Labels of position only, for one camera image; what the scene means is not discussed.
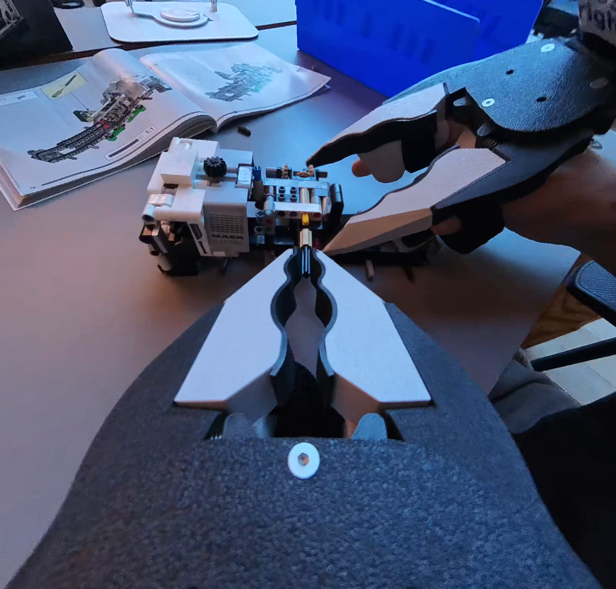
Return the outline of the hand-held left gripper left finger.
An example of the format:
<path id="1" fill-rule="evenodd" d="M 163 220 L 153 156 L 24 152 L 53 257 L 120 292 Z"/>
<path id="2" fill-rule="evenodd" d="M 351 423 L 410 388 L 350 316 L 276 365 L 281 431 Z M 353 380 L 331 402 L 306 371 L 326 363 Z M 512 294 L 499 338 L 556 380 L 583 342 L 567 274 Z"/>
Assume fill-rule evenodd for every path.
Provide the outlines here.
<path id="1" fill-rule="evenodd" d="M 241 414 L 273 437 L 297 376 L 285 325 L 296 310 L 303 255 L 288 249 L 226 299 L 174 397 L 180 407 Z"/>

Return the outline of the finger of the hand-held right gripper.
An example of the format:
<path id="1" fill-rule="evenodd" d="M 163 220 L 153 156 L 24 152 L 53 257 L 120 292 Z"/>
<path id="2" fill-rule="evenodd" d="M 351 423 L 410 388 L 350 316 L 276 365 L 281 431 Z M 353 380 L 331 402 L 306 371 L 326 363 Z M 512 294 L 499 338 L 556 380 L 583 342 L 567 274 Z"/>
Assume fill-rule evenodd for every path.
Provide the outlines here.
<path id="1" fill-rule="evenodd" d="M 428 168 L 456 146 L 462 130 L 473 129 L 477 102 L 465 87 L 420 82 L 388 99 L 335 135 L 307 159 L 326 166 L 356 155 L 372 170 Z"/>
<path id="2" fill-rule="evenodd" d="M 436 204 L 504 163 L 487 148 L 453 147 L 432 162 L 418 183 L 390 192 L 373 208 L 351 216 L 323 251 L 329 256 L 350 253 L 428 230 Z"/>

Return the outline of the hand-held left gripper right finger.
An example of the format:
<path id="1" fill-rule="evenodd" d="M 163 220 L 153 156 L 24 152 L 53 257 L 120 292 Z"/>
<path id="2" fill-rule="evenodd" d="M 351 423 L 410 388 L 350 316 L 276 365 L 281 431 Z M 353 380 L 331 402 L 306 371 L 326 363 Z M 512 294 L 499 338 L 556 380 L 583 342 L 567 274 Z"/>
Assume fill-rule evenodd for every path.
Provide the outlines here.
<path id="1" fill-rule="evenodd" d="M 317 380 L 326 408 L 343 420 L 342 437 L 352 437 L 365 415 L 430 406 L 431 395 L 386 303 L 316 249 L 311 281 L 315 314 L 324 326 Z"/>

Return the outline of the lego truck model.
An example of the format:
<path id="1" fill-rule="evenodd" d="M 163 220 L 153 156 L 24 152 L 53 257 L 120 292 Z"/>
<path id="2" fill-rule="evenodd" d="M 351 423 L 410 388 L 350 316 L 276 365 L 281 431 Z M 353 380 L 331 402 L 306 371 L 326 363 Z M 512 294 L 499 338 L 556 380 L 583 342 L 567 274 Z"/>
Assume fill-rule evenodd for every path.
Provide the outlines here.
<path id="1" fill-rule="evenodd" d="M 323 248 L 349 218 L 327 177 L 312 166 L 262 169 L 252 152 L 175 137 L 147 187 L 139 240 L 170 277 L 197 275 L 206 259 L 225 268 L 252 252 L 276 257 L 306 237 Z"/>

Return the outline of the person's right forearm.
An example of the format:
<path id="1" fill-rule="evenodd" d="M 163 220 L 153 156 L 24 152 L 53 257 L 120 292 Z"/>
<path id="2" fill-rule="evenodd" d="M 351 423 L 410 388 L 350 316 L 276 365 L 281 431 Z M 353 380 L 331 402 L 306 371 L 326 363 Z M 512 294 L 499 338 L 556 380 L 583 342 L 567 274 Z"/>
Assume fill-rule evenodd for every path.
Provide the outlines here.
<path id="1" fill-rule="evenodd" d="M 594 153 L 574 159 L 577 187 L 569 246 L 615 273 L 615 165 Z"/>

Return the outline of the lego set box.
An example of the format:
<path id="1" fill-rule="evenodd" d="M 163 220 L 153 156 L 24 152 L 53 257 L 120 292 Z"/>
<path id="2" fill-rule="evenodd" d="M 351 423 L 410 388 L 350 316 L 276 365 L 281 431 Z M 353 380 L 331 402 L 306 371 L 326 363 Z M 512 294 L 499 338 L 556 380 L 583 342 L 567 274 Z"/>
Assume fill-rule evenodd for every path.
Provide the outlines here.
<path id="1" fill-rule="evenodd" d="M 50 0 L 1 0 L 1 68 L 70 51 Z"/>

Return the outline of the blue plastic bin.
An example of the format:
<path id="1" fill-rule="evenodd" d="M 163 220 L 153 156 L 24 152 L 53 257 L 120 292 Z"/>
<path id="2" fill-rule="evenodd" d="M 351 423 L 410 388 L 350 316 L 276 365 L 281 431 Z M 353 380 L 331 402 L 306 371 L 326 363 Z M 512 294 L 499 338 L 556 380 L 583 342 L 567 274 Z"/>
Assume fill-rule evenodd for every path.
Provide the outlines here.
<path id="1" fill-rule="evenodd" d="M 525 44 L 543 0 L 295 0 L 297 46 L 392 97 Z"/>

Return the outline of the person's grey trousers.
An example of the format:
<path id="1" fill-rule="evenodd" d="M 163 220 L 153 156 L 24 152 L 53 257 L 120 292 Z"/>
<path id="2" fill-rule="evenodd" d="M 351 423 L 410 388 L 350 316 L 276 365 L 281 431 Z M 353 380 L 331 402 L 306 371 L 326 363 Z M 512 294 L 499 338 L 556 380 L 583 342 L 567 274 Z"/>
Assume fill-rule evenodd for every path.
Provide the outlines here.
<path id="1" fill-rule="evenodd" d="M 548 375 L 535 371 L 522 349 L 503 370 L 488 399 L 510 434 L 527 431 L 546 416 L 581 406 Z"/>

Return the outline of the black office chair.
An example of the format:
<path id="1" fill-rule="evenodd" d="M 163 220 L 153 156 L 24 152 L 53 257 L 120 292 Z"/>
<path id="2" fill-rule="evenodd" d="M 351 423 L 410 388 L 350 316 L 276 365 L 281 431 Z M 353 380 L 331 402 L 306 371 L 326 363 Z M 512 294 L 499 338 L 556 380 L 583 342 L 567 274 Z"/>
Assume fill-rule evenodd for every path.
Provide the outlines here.
<path id="1" fill-rule="evenodd" d="M 596 262 L 583 264 L 567 277 L 566 290 L 595 314 L 615 325 L 615 277 L 605 268 Z M 535 359 L 531 366 L 535 371 L 547 371 L 614 355 L 615 338 L 611 338 Z"/>

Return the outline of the person's black shirt torso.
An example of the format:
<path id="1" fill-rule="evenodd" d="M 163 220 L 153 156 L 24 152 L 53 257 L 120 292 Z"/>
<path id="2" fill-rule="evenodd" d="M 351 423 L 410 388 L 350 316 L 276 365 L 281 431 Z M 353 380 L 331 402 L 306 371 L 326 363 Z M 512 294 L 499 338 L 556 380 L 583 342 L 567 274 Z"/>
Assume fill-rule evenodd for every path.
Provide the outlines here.
<path id="1" fill-rule="evenodd" d="M 513 438 L 562 534 L 601 585 L 615 588 L 615 393 Z"/>

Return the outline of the open instruction booklet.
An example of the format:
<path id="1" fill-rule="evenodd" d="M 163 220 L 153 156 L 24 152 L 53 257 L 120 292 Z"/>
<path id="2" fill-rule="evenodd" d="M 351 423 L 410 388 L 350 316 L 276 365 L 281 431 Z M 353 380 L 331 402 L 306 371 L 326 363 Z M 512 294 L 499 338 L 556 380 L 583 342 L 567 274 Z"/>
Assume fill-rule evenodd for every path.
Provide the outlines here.
<path id="1" fill-rule="evenodd" d="M 49 83 L 1 93 L 1 193 L 18 211 L 328 82 L 253 42 L 139 58 L 103 50 Z"/>

